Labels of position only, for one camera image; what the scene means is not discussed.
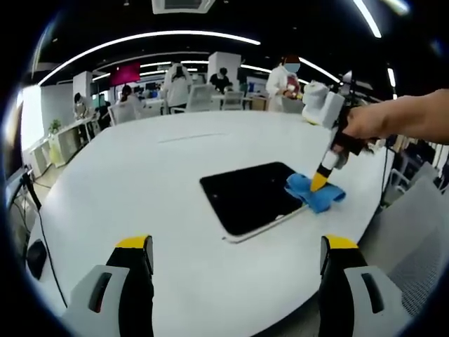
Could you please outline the person's right hand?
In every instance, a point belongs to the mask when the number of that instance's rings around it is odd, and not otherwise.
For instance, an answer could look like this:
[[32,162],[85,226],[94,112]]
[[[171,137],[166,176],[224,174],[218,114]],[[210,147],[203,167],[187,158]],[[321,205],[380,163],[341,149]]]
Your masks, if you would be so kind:
[[384,138],[388,135],[384,106],[378,103],[351,108],[342,132],[361,140]]

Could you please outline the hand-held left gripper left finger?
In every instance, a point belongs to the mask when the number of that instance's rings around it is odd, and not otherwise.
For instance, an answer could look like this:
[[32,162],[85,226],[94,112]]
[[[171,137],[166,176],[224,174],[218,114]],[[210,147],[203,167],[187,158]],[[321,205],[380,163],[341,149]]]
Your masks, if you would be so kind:
[[120,241],[73,288],[62,316],[74,336],[153,336],[152,236]]

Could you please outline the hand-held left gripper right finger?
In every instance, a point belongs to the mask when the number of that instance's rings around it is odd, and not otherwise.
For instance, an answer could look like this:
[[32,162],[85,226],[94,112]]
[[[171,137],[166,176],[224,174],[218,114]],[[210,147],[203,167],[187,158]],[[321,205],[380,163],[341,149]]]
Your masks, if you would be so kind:
[[400,288],[350,239],[322,236],[320,264],[319,336],[398,336],[411,321]]

